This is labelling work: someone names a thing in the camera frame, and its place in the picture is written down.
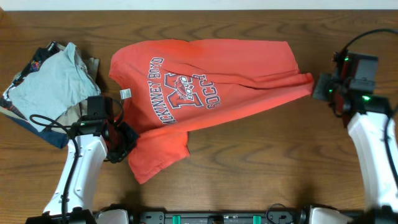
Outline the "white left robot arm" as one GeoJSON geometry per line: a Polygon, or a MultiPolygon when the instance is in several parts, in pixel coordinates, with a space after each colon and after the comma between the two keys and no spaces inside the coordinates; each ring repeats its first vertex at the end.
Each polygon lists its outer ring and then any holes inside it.
{"type": "Polygon", "coordinates": [[[131,223],[132,215],[114,205],[93,211],[100,169],[119,163],[136,146],[139,135],[125,122],[80,121],[69,129],[68,156],[57,188],[43,214],[26,223],[131,223]]]}

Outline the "red printed t-shirt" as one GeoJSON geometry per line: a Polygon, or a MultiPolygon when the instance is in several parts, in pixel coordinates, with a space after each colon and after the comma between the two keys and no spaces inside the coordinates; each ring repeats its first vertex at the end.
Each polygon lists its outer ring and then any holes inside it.
{"type": "Polygon", "coordinates": [[[143,184],[189,156],[188,134],[311,94],[285,41],[148,40],[118,50],[109,76],[130,95],[124,121],[139,133],[128,156],[143,184]]]}

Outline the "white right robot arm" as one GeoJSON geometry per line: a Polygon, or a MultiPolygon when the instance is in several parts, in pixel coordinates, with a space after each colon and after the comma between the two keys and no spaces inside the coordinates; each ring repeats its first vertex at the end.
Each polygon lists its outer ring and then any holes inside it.
{"type": "Polygon", "coordinates": [[[361,168],[366,209],[357,217],[312,205],[301,223],[397,223],[397,143],[389,100],[350,90],[350,79],[322,73],[313,97],[328,102],[354,142],[361,168]]]}

